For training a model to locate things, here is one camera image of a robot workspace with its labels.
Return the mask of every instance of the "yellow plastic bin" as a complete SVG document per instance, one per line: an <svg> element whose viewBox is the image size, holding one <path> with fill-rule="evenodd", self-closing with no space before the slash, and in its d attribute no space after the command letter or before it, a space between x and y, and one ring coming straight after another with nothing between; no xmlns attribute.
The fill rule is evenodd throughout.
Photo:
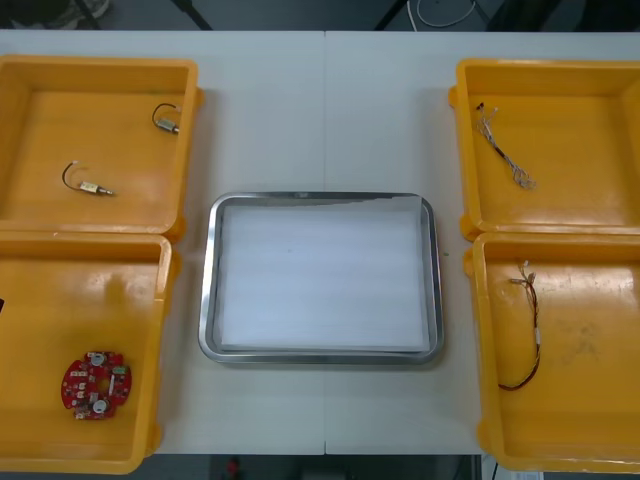
<svg viewBox="0 0 640 480"><path fill-rule="evenodd" d="M128 473L153 451L175 276L160 236L0 232L0 470ZM94 350L124 355L132 391L113 418L76 420L62 379Z"/></svg>
<svg viewBox="0 0 640 480"><path fill-rule="evenodd" d="M481 232L640 233L640 63L469 59L455 108L469 240ZM537 182L524 190L477 130Z"/></svg>
<svg viewBox="0 0 640 480"><path fill-rule="evenodd" d="M536 274L540 362L518 266ZM481 446L511 470L640 473L640 236L482 234L465 257Z"/></svg>
<svg viewBox="0 0 640 480"><path fill-rule="evenodd" d="M196 109L189 60L0 57L0 231L184 233ZM151 115L179 124L174 135ZM82 181L113 197L73 191Z"/></svg>

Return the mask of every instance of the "white table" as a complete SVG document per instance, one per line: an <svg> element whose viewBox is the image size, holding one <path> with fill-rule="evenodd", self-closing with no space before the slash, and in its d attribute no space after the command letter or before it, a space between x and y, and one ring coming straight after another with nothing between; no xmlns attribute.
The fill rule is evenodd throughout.
<svg viewBox="0 0 640 480"><path fill-rule="evenodd" d="M188 57L207 103L167 319L162 453L477 453L461 181L464 57L640 59L634 34L2 32L2 53ZM446 347L431 368L218 365L196 339L207 212L242 190L413 192L433 206Z"/></svg>

